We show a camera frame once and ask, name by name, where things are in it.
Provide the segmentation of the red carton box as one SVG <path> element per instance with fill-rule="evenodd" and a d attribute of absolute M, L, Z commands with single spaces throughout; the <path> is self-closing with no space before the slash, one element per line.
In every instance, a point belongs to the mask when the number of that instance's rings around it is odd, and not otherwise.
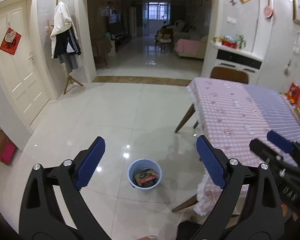
<path fill-rule="evenodd" d="M 148 188 L 154 186 L 158 181 L 158 175 L 154 170 L 147 169 L 134 176 L 134 182 L 138 187 Z"/>

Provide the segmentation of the blue trash bin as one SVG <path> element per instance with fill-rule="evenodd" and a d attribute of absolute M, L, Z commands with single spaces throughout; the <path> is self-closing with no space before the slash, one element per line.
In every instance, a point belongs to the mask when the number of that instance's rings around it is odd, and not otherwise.
<path fill-rule="evenodd" d="M 150 191 L 156 188 L 162 177 L 161 167 L 151 159 L 138 159 L 131 163 L 127 171 L 130 185 L 140 191 Z"/>

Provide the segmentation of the grey grid tablecloth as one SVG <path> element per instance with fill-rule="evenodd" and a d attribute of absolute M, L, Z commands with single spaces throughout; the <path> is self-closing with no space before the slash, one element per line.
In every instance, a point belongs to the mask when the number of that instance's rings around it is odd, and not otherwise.
<path fill-rule="evenodd" d="M 300 143 L 300 120 L 279 92 L 247 85 L 245 90 L 256 102 L 271 130 L 285 139 Z"/>

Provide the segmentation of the pink checkered tablecloth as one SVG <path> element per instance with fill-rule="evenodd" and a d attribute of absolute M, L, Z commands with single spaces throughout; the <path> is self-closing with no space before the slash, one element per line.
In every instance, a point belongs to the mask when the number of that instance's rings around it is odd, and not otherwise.
<path fill-rule="evenodd" d="M 199 127 L 210 144 L 229 158 L 246 166 L 257 167 L 261 159 L 250 151 L 249 143 L 257 138 L 269 147 L 266 135 L 271 129 L 249 93 L 247 85 L 225 80 L 197 77 L 187 89 L 193 98 Z"/>

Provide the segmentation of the magenta box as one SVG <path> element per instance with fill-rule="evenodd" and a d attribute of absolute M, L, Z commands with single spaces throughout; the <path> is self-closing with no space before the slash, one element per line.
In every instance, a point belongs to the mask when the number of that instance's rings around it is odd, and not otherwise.
<path fill-rule="evenodd" d="M 2 150 L 0 161 L 5 165 L 10 166 L 16 150 L 17 147 L 15 146 L 15 144 L 11 141 L 8 141 Z"/>

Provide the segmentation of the wooden chair back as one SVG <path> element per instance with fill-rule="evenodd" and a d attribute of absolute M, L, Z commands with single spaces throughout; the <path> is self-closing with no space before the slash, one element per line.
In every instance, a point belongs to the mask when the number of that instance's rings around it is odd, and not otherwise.
<path fill-rule="evenodd" d="M 235 70 L 235 69 L 221 67 L 221 66 L 213 67 L 210 74 L 210 78 L 232 81 L 232 82 L 239 82 L 243 84 L 249 83 L 249 76 L 247 73 L 240 70 Z"/>

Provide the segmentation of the white cabinet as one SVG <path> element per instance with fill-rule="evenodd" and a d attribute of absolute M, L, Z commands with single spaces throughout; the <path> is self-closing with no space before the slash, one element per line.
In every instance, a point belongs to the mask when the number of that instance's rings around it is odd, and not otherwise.
<path fill-rule="evenodd" d="M 214 56 L 213 66 L 220 66 L 243 71 L 249 76 L 249 84 L 257 85 L 261 73 L 263 60 L 252 53 L 224 45 L 211 43 L 211 51 Z"/>

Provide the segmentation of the pink sofa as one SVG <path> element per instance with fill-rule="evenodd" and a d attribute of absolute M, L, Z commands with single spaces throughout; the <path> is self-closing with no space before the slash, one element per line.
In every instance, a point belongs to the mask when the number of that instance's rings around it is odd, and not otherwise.
<path fill-rule="evenodd" d="M 200 40 L 179 39 L 175 51 L 179 57 L 188 57 L 203 60 L 205 58 L 208 36 Z"/>

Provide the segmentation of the white door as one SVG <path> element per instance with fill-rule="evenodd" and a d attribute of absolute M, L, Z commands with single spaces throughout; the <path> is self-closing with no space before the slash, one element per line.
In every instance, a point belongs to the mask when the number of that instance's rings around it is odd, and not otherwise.
<path fill-rule="evenodd" d="M 34 58 L 26 0 L 0 8 L 0 45 L 8 28 L 18 32 L 21 39 L 15 55 L 0 50 L 1 83 L 19 118 L 30 126 L 49 97 Z"/>

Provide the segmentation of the wooden coat rack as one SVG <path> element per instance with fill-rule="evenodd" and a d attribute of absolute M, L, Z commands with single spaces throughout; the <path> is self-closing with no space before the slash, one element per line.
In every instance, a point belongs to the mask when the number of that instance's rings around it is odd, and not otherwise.
<path fill-rule="evenodd" d="M 83 87 L 82 83 L 80 83 L 79 81 L 77 81 L 76 79 L 74 79 L 70 75 L 70 73 L 69 73 L 69 71 L 68 71 L 68 69 L 66 67 L 66 64 L 62 64 L 62 66 L 63 66 L 63 69 L 64 69 L 64 71 L 66 73 L 66 84 L 65 84 L 65 87 L 64 87 L 64 90 L 63 90 L 63 94 L 67 93 L 67 89 L 68 89 L 68 87 L 69 87 L 70 84 L 74 84 L 75 83 L 75 84 L 79 85 L 80 87 Z"/>

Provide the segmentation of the red door decoration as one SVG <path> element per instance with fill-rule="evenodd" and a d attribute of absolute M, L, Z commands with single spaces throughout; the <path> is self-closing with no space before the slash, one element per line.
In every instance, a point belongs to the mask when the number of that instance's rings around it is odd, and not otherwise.
<path fill-rule="evenodd" d="M 12 28 L 8 28 L 0 45 L 0 50 L 15 55 L 20 39 L 21 35 L 18 32 Z"/>

